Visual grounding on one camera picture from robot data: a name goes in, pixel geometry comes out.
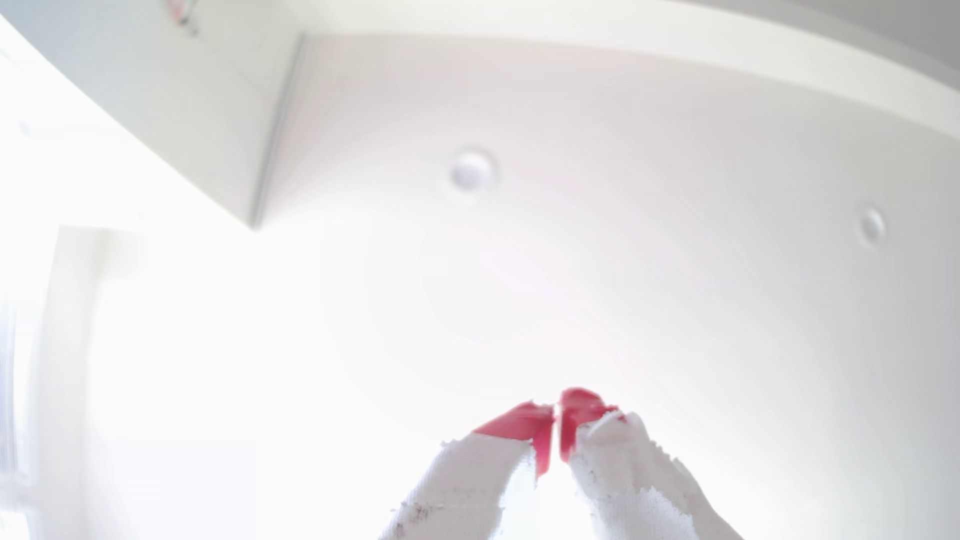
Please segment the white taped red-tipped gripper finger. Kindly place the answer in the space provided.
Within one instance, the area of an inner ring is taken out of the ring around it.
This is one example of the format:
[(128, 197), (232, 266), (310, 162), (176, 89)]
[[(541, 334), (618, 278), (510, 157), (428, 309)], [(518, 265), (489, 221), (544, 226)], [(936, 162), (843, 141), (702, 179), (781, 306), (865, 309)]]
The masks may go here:
[(549, 469), (552, 404), (522, 402), (444, 443), (380, 539), (499, 539)]
[(741, 539), (641, 416), (584, 388), (558, 401), (559, 455), (598, 539)]

